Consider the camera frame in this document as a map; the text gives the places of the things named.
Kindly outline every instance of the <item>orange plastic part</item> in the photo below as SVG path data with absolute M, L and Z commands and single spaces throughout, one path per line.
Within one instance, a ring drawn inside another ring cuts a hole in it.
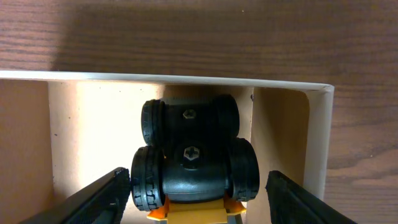
M 171 203 L 166 197 L 165 205 L 151 211 L 147 218 L 156 221 L 167 220 L 168 224 L 186 223 L 227 223 L 228 215 L 246 212 L 241 202 L 230 199 L 227 195 L 219 200 L 203 203 Z

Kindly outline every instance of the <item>screw head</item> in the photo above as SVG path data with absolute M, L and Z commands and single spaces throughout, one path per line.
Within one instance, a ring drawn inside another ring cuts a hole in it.
M 184 111 L 182 116 L 185 119 L 194 119 L 197 116 L 197 112 L 195 110 L 193 110 L 193 109 L 189 109 L 189 110 Z
M 189 161 L 194 159 L 198 159 L 200 154 L 200 150 L 195 146 L 190 146 L 184 149 L 184 157 Z

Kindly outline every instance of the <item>wood grain surface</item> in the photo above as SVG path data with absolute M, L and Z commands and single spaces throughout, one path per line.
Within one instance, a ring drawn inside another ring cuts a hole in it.
M 396 0 L 0 0 L 0 69 L 336 86 L 325 200 L 398 222 Z

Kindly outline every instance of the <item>black wheel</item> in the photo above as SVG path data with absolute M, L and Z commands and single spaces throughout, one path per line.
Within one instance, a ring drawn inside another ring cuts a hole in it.
M 247 202 L 256 198 L 260 188 L 260 173 L 256 153 L 250 142 L 236 138 L 228 147 L 233 189 L 230 197 Z
M 239 110 L 231 95 L 220 95 L 213 100 L 218 117 L 219 132 L 227 138 L 235 138 L 239 133 Z
M 141 130 L 145 143 L 158 146 L 163 141 L 163 111 L 165 103 L 150 100 L 144 103 L 141 111 Z
M 163 155 L 152 146 L 138 149 L 131 166 L 131 193 L 140 211 L 151 211 L 163 206 L 165 195 L 162 192 L 160 168 Z

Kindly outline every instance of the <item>white cardboard box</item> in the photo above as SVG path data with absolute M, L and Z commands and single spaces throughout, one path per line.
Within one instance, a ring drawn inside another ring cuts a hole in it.
M 145 145 L 142 105 L 163 96 L 235 97 L 239 137 L 251 141 L 261 176 L 259 194 L 247 204 L 246 223 L 270 223 L 265 191 L 270 170 L 323 198 L 331 85 L 83 72 L 0 71 L 0 78 L 39 81 L 0 80 L 0 188 L 11 192 L 0 197 L 0 206 L 9 209 L 0 214 L 1 223 L 48 208 L 116 167 L 130 168 L 135 151 Z M 25 211 L 15 211 L 27 198 Z M 130 198 L 123 223 L 152 221 Z

